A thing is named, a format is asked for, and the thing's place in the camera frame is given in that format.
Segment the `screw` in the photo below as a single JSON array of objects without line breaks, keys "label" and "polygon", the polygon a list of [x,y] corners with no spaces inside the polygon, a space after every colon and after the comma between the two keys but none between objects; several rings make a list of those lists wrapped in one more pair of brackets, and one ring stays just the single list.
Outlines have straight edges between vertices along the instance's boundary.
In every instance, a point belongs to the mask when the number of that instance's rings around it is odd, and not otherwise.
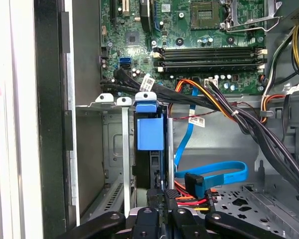
[{"label": "screw", "polygon": [[211,215],[212,218],[219,220],[221,219],[221,216],[219,214],[214,213],[213,215]]},{"label": "screw", "polygon": [[264,38],[263,38],[262,36],[260,36],[260,37],[257,38],[257,41],[258,41],[258,42],[263,42],[263,41],[264,41]]},{"label": "screw", "polygon": [[220,29],[225,29],[225,28],[226,28],[226,24],[223,23],[223,22],[220,23],[220,24],[219,24],[219,28],[220,28]]},{"label": "screw", "polygon": [[180,209],[177,210],[177,212],[180,213],[180,214],[184,214],[186,211],[183,208],[180,208]]},{"label": "screw", "polygon": [[114,214],[110,217],[110,219],[112,219],[112,220],[116,220],[116,219],[119,219],[119,218],[120,218],[120,216],[117,215],[116,213],[114,213]]}]

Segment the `black cable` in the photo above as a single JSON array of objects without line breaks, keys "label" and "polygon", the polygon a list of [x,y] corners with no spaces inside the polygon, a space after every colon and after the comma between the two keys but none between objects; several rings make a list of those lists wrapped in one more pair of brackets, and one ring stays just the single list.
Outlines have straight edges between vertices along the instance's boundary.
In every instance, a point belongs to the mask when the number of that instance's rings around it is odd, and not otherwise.
[{"label": "black cable", "polygon": [[295,77],[297,75],[297,72],[293,72],[292,74],[290,74],[289,76],[283,78],[282,80],[278,81],[278,82],[274,82],[274,86],[277,86],[277,85],[281,85],[283,84],[284,82],[287,82],[288,80],[292,79],[293,77]]},{"label": "black cable", "polygon": [[281,140],[282,143],[285,141],[287,130],[288,130],[288,121],[289,121],[289,115],[290,115],[290,98],[291,98],[291,95],[286,95],[284,104],[283,104],[283,115],[282,115],[283,138]]}]

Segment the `orange wire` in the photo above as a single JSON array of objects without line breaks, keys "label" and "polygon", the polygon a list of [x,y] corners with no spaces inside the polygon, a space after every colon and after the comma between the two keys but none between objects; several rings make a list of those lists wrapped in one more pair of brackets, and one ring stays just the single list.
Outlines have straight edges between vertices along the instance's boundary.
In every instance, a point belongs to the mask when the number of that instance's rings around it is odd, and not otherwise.
[{"label": "orange wire", "polygon": [[189,197],[178,197],[178,198],[176,198],[176,199],[178,199],[178,200],[186,200],[186,199],[193,199],[194,197],[192,197],[192,196],[189,196]]},{"label": "orange wire", "polygon": [[[272,100],[272,99],[274,99],[274,98],[284,98],[284,97],[285,97],[285,95],[272,95],[272,96],[268,96],[268,97],[266,97],[265,100],[264,100],[264,105],[263,105],[263,109],[264,109],[264,111],[267,110],[267,109],[266,109],[266,105],[267,105],[267,103],[268,103],[270,100]],[[266,118],[266,117],[262,118],[262,119],[261,119],[261,123],[266,122],[267,119],[268,119],[268,118]]]},{"label": "orange wire", "polygon": [[181,185],[180,183],[178,183],[176,180],[175,180],[174,182],[175,182],[175,184],[176,184],[178,187],[180,187],[182,190],[185,190],[185,191],[186,191],[186,188],[185,188],[183,185]]}]

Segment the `yellow wire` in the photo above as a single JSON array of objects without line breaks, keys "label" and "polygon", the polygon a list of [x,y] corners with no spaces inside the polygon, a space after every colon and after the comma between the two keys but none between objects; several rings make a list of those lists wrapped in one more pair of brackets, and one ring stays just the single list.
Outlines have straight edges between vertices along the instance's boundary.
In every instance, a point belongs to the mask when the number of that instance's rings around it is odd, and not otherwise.
[{"label": "yellow wire", "polygon": [[209,208],[194,208],[195,211],[209,211]]},{"label": "yellow wire", "polygon": [[293,49],[294,49],[295,61],[299,67],[298,30],[299,30],[299,25],[296,26],[293,32]]}]

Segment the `blue sata port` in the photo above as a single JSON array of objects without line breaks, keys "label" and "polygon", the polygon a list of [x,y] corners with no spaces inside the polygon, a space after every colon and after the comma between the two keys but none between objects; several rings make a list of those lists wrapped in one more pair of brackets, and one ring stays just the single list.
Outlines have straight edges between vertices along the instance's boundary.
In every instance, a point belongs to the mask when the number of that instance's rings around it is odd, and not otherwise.
[{"label": "blue sata port", "polygon": [[120,57],[120,67],[124,69],[130,69],[132,65],[131,57]]}]

